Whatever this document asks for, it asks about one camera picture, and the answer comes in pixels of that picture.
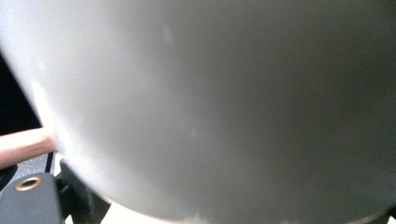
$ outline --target wooden stick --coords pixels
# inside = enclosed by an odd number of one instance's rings
[[[0,170],[54,151],[44,128],[0,136]]]

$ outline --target white object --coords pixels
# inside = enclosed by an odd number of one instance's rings
[[[377,2],[0,3],[2,52],[78,176],[211,224],[396,202],[395,33]]]

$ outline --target white curved surface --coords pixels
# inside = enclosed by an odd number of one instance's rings
[[[31,104],[111,200],[213,224],[341,223],[396,202],[387,6],[0,4]]]

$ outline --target brass screw hole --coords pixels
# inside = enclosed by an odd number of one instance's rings
[[[37,176],[24,179],[20,183],[18,183],[18,185],[15,187],[15,190],[25,191],[29,189],[34,189],[35,187],[40,185],[42,181],[43,179]]]

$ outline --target black plastic part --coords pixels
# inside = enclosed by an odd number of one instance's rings
[[[56,179],[63,217],[71,215],[75,224],[101,223],[110,204],[81,183],[64,161],[61,170]]]
[[[17,190],[17,185],[28,178],[40,181],[31,189]],[[28,175],[4,188],[0,199],[1,224],[61,224],[63,223],[55,181],[50,174]]]
[[[0,170],[0,191],[8,184],[12,177],[17,173],[18,165],[10,166]]]
[[[46,169],[45,169],[44,172],[50,173],[50,168],[51,168],[51,166],[52,166],[52,161],[53,161],[53,152],[50,152],[50,153],[47,155]]]

